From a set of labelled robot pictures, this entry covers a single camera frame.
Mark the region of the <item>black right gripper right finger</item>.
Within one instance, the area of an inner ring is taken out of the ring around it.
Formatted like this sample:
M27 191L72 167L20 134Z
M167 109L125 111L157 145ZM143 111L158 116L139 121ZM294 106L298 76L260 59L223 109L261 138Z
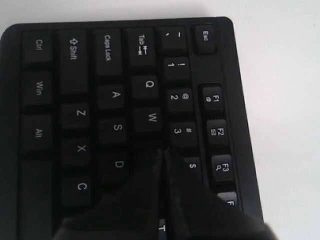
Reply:
M173 148L163 153L163 196L171 240L275 240L262 219L224 202Z

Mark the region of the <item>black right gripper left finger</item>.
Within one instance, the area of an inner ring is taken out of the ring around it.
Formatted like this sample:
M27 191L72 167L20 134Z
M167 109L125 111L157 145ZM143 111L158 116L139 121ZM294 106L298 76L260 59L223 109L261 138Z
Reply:
M64 222L55 240L156 240L163 151L142 154L144 162L114 195Z

